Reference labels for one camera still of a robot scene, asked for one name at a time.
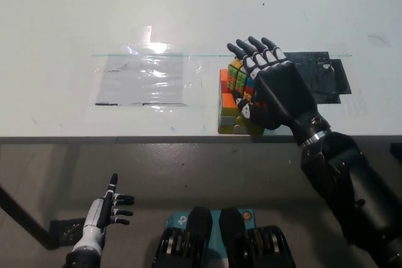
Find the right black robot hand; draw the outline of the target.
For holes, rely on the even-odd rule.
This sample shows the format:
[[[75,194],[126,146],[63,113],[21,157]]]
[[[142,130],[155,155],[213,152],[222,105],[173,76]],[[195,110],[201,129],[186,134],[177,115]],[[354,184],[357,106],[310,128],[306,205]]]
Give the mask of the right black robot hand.
[[[302,76],[279,46],[265,37],[257,40],[250,36],[248,42],[237,39],[235,44],[228,43],[227,49],[242,62],[260,103],[231,91],[245,120],[269,130],[286,126],[299,146],[331,133]]]

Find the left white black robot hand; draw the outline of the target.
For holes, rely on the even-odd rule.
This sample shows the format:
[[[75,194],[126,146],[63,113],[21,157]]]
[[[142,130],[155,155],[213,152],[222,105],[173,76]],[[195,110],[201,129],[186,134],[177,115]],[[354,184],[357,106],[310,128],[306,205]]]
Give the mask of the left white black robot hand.
[[[133,216],[130,210],[118,209],[117,206],[134,205],[134,197],[116,193],[118,175],[114,173],[103,197],[95,199],[84,222],[82,238],[74,245],[73,252],[89,250],[101,255],[106,241],[106,228],[110,224],[129,225],[123,218]]]

